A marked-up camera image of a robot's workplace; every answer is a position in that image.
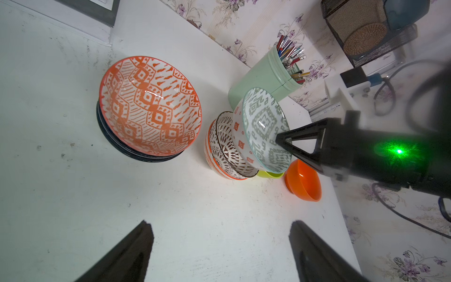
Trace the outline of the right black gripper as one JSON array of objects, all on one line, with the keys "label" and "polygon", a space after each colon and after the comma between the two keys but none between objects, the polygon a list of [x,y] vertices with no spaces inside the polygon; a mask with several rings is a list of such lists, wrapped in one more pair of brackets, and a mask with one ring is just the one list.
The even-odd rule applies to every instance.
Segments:
[{"label": "right black gripper", "polygon": [[[344,180],[348,175],[377,182],[388,180],[388,167],[375,153],[381,140],[376,131],[359,128],[360,111],[349,110],[344,119],[327,117],[298,129],[279,133],[276,143],[318,173]],[[317,140],[317,152],[306,151],[288,143]]]}]

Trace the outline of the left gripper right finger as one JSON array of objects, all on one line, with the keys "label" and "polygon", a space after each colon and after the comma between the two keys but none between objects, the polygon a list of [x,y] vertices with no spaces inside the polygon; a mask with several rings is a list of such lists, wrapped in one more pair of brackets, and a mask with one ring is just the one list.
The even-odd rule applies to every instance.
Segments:
[{"label": "left gripper right finger", "polygon": [[289,241],[301,282],[367,282],[303,221],[291,225]]}]

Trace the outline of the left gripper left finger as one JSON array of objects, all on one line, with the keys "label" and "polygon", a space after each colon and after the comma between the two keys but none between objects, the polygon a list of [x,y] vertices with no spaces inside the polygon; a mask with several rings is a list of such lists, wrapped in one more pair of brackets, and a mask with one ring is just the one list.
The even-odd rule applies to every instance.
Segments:
[{"label": "left gripper left finger", "polygon": [[145,221],[140,222],[77,281],[143,282],[154,239],[151,224]]}]

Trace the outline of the green grey pattern bowl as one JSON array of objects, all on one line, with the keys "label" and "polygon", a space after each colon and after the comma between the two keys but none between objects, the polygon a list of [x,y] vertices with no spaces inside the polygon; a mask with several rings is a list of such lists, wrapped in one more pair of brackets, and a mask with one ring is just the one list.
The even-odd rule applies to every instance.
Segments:
[{"label": "green grey pattern bowl", "polygon": [[232,140],[244,161],[271,173],[284,173],[292,155],[276,144],[278,134],[289,131],[278,102],[266,90],[250,89],[233,112]]}]

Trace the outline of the black white pattern bowl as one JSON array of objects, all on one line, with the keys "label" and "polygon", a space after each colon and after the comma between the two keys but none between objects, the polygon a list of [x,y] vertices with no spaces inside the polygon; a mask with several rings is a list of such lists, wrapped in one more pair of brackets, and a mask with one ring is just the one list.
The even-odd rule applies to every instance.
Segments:
[{"label": "black white pattern bowl", "polygon": [[238,149],[233,142],[233,113],[226,111],[221,113],[216,122],[216,133],[221,152],[227,163],[231,166],[233,172],[238,173],[245,179],[255,177],[258,169],[248,164],[240,155]]}]

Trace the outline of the orange floral pattern bowl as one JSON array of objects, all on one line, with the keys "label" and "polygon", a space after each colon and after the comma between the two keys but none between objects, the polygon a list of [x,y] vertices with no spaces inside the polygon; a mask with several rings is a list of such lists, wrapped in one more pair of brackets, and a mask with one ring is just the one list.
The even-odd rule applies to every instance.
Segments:
[{"label": "orange floral pattern bowl", "polygon": [[212,132],[212,128],[214,123],[216,122],[216,120],[212,121],[210,127],[209,127],[209,131],[206,135],[205,138],[205,142],[204,142],[204,153],[206,156],[206,161],[209,164],[210,168],[215,171],[218,175],[220,175],[223,178],[226,178],[228,180],[246,180],[247,177],[244,176],[239,176],[238,178],[232,177],[230,175],[228,175],[216,162],[216,160],[213,157],[212,151],[210,149],[210,141],[209,141],[209,137],[210,137],[210,133]]}]

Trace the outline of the blue floral bowl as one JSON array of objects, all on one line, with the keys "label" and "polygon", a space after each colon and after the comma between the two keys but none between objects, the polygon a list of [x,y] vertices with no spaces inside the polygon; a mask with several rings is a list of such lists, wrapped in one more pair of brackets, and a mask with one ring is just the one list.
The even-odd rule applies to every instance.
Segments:
[{"label": "blue floral bowl", "polygon": [[152,156],[152,155],[147,155],[147,154],[141,153],[141,152],[131,148],[130,146],[128,146],[127,144],[122,142],[108,127],[108,124],[106,123],[106,121],[102,115],[101,106],[100,106],[99,102],[97,102],[97,105],[96,105],[96,118],[97,118],[99,128],[101,129],[106,140],[115,149],[117,149],[120,153],[122,153],[132,159],[135,159],[135,160],[141,161],[141,162],[160,163],[160,162],[166,162],[166,161],[172,160],[182,154],[182,152],[181,152],[181,153],[171,155],[171,156]]}]

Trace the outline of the orange geometric pattern bowl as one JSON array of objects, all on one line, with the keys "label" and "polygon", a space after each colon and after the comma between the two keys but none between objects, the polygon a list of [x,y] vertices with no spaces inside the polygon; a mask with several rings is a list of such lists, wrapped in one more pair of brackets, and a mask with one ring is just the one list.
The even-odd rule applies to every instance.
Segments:
[{"label": "orange geometric pattern bowl", "polygon": [[115,136],[150,156],[181,153],[202,127],[202,107],[192,84],[174,66],[150,56],[114,63],[101,80],[99,104]]}]

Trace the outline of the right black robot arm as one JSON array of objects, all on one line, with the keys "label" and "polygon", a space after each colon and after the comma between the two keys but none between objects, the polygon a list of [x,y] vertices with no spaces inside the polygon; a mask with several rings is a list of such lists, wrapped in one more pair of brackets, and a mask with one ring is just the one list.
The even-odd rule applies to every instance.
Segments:
[{"label": "right black robot arm", "polygon": [[353,175],[371,179],[372,189],[403,188],[435,195],[442,217],[451,215],[445,200],[451,196],[451,127],[438,130],[420,126],[412,108],[425,94],[437,89],[442,97],[438,118],[451,114],[451,65],[432,75],[406,104],[405,120],[413,134],[360,128],[360,111],[348,110],[344,119],[328,117],[277,135],[283,149],[318,173],[339,181]]}]

